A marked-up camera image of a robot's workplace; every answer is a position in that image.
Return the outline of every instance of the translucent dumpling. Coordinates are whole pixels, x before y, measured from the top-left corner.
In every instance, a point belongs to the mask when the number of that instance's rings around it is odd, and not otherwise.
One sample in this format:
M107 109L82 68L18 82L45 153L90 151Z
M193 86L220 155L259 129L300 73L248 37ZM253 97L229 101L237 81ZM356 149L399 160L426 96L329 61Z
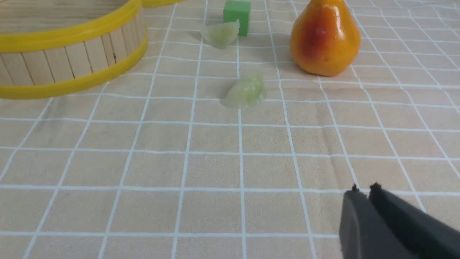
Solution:
M200 32L206 42L216 48L226 48L235 41L240 31L240 20L223 24L203 25Z
M238 81L227 93L222 104L235 109L256 106L267 97L264 76L255 72Z

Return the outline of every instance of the wooden basket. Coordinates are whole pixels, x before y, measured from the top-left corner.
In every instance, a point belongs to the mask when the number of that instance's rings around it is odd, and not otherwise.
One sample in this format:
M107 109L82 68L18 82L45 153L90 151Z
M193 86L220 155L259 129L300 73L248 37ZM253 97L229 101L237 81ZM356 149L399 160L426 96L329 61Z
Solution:
M0 0L0 98L60 96L123 74L147 49L142 4Z

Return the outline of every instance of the yellow rim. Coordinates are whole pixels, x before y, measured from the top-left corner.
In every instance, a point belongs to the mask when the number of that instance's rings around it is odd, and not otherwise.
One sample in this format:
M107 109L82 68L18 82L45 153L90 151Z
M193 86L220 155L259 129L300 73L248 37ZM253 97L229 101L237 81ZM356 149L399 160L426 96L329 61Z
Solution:
M143 0L143 7L152 7L152 6L167 6L175 3L179 3L182 0Z
M0 34L0 53L39 51L67 46L109 33L139 12L142 0L128 0L117 10L76 26L34 33Z
M79 92L95 87L118 77L137 64L147 51L149 44L147 31L144 41L123 61L88 76L69 81L38 86L0 86L0 98L5 99L41 99Z

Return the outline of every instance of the green block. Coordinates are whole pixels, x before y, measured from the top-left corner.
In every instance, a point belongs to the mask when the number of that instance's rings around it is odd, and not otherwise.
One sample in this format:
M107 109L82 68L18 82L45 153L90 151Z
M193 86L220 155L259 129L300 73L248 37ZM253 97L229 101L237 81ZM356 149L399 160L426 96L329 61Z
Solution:
M224 7L224 23L240 20L239 36L247 36L249 18L251 16L251 2L227 1Z

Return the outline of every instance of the orange pear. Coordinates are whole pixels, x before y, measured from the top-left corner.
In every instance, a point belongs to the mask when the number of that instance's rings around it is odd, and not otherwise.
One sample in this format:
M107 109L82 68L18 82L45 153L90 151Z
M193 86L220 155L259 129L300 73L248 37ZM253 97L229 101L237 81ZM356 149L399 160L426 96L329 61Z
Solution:
M301 69L333 77L353 62L361 36L344 0L311 0L295 21L290 41Z

